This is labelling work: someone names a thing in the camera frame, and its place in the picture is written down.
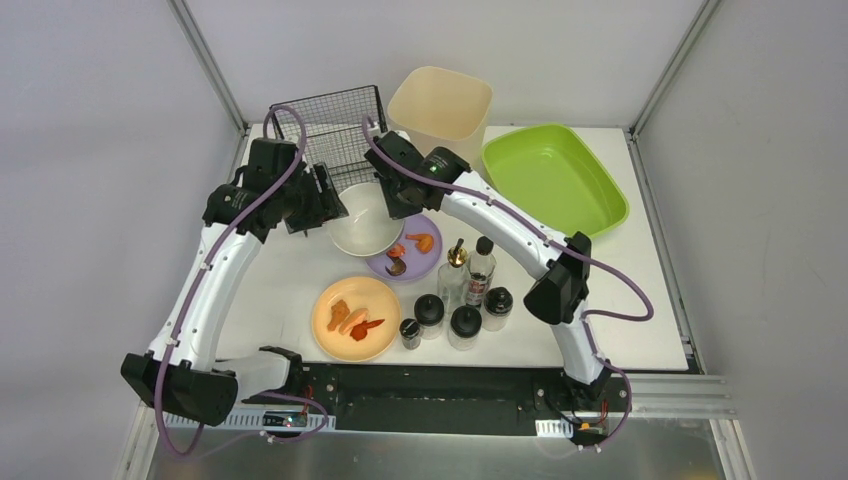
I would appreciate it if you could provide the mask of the white bowl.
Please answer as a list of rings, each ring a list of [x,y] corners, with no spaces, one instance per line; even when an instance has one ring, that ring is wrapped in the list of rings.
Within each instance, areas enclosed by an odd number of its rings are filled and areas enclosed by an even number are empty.
[[[327,224],[329,236],[342,252],[354,257],[373,257],[394,246],[405,221],[390,217],[381,186],[360,183],[339,194],[348,215]]]

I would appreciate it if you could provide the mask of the clear glass oil bottle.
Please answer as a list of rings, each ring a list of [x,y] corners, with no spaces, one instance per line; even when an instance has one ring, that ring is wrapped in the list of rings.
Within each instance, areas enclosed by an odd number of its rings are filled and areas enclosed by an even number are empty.
[[[443,303],[445,319],[464,301],[467,256],[464,239],[458,238],[447,250],[446,262],[438,269],[437,296]]]

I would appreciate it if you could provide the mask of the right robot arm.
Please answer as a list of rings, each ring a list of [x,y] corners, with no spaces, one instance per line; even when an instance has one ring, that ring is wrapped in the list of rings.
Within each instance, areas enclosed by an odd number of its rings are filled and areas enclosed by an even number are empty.
[[[366,129],[364,137],[369,145],[365,157],[376,170],[390,216],[440,211],[509,254],[533,280],[523,304],[550,325],[563,357],[567,389],[582,403],[598,400],[612,371],[598,359],[579,319],[589,295],[590,239],[582,233],[568,238],[543,227],[446,148],[424,156],[396,131],[378,135]]]

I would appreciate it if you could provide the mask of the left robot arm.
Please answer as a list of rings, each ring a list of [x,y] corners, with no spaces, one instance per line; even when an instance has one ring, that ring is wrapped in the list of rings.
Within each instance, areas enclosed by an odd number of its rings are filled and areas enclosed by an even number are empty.
[[[238,402],[266,391],[301,392],[300,354],[264,346],[219,360],[218,341],[269,232],[279,224],[290,233],[319,228],[344,213],[325,167],[308,169],[302,145],[252,141],[247,164],[208,197],[198,254],[177,302],[146,352],[125,356],[123,379],[148,407],[208,426],[222,424]]]

